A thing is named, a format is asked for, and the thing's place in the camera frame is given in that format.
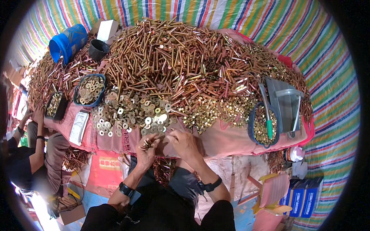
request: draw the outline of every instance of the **white cardboard box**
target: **white cardboard box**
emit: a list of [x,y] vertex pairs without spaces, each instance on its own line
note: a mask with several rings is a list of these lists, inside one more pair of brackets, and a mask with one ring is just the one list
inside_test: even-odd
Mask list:
[[97,39],[105,42],[117,32],[118,22],[114,20],[102,21],[100,23]]

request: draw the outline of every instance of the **black watch strap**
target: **black watch strap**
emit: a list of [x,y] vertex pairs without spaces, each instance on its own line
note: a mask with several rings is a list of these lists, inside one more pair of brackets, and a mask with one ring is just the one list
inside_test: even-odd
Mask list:
[[215,190],[216,187],[218,187],[220,184],[222,183],[222,179],[220,176],[218,176],[218,179],[215,183],[211,184],[203,184],[202,181],[199,181],[199,186],[201,188],[201,190],[205,190],[206,192],[212,192],[213,190]]
[[21,129],[19,126],[18,126],[18,132],[22,134],[22,136],[24,135],[24,130]]
[[130,199],[132,195],[134,194],[135,190],[132,188],[129,188],[127,185],[125,185],[123,182],[120,183],[120,192],[126,196],[128,196]]
[[36,139],[42,139],[42,140],[45,141],[45,137],[43,137],[43,136],[37,136]]

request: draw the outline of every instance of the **yellow label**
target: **yellow label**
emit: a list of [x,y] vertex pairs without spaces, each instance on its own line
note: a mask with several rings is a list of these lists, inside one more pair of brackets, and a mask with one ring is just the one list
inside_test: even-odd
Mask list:
[[117,157],[99,157],[99,167],[105,170],[121,171]]

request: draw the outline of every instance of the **striped tarp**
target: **striped tarp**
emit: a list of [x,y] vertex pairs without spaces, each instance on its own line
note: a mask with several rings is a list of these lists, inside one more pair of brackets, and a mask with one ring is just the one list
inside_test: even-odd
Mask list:
[[296,219],[293,229],[317,229],[347,182],[360,125],[356,73],[334,19],[316,0],[40,0],[12,49],[18,62],[28,64],[67,27],[81,23],[89,30],[99,18],[129,26],[142,17],[232,28],[292,57],[306,77],[314,110],[316,135],[305,147],[308,177],[324,175],[317,209],[310,219]]

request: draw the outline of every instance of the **blue plastic basket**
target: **blue plastic basket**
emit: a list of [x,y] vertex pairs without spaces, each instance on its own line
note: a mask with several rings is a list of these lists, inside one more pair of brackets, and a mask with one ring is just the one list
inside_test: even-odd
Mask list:
[[49,41],[49,50],[54,62],[63,55],[66,65],[72,57],[87,43],[87,32],[83,25],[76,24],[55,35]]
[[[103,90],[101,91],[101,93],[99,94],[98,99],[94,103],[88,104],[88,105],[86,105],[86,104],[85,105],[84,104],[79,104],[79,103],[77,103],[78,88],[79,88],[80,84],[85,80],[85,78],[87,78],[87,77],[89,77],[91,75],[96,75],[96,76],[102,77],[104,79]],[[94,108],[94,107],[96,107],[101,102],[101,100],[102,100],[102,98],[104,96],[104,90],[105,90],[105,76],[103,74],[89,74],[89,75],[86,75],[85,77],[83,77],[81,79],[81,81],[78,83],[78,85],[74,88],[73,102],[76,105],[79,105],[79,106]]]
[[[279,141],[279,130],[280,130],[280,123],[279,121],[276,122],[276,125],[277,125],[277,128],[276,128],[276,136],[275,136],[275,141],[272,143],[272,144],[269,144],[268,146],[265,146],[265,144],[262,144],[262,143],[259,143],[256,138],[254,137],[254,119],[255,119],[255,115],[256,115],[256,108],[260,105],[263,105],[263,102],[258,102],[255,107],[253,108],[253,110],[249,113],[249,121],[248,121],[248,136],[251,140],[253,140],[254,142],[256,142],[257,144],[259,145],[262,145],[264,148],[268,149],[269,147],[271,147],[272,145],[275,145],[278,141]],[[275,113],[276,115],[276,112],[275,110],[272,109],[271,105],[269,104],[269,107],[270,107],[270,111],[272,111],[273,113]]]

